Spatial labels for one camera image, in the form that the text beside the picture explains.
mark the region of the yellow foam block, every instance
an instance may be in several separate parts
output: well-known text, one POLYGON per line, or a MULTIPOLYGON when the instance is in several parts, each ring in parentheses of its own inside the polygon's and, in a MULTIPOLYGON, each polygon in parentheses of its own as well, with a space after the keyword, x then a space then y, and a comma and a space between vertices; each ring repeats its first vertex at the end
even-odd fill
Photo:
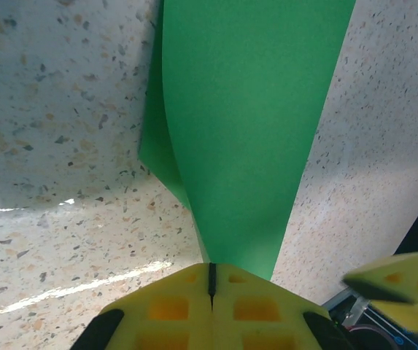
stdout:
POLYGON ((418 333, 418 252, 365 265, 348 273, 344 282, 393 321, 418 333))
POLYGON ((324 308, 214 264, 191 266, 111 303, 77 349, 353 350, 324 308))

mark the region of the speckled surface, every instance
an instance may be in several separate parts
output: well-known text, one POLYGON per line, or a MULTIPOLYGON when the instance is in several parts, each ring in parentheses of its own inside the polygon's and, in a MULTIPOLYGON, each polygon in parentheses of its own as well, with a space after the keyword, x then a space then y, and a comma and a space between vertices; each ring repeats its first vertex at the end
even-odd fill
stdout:
POLYGON ((357 0, 273 281, 318 303, 418 215, 418 1, 357 0))
POLYGON ((0 349, 68 349, 107 303, 201 260, 190 212, 137 160, 156 10, 0 2, 0 349))
MULTIPOLYGON (((0 349, 67 349, 200 261, 137 160, 156 1, 0 1, 0 349)), ((418 214, 418 1, 358 0, 273 280, 314 301, 418 214)))

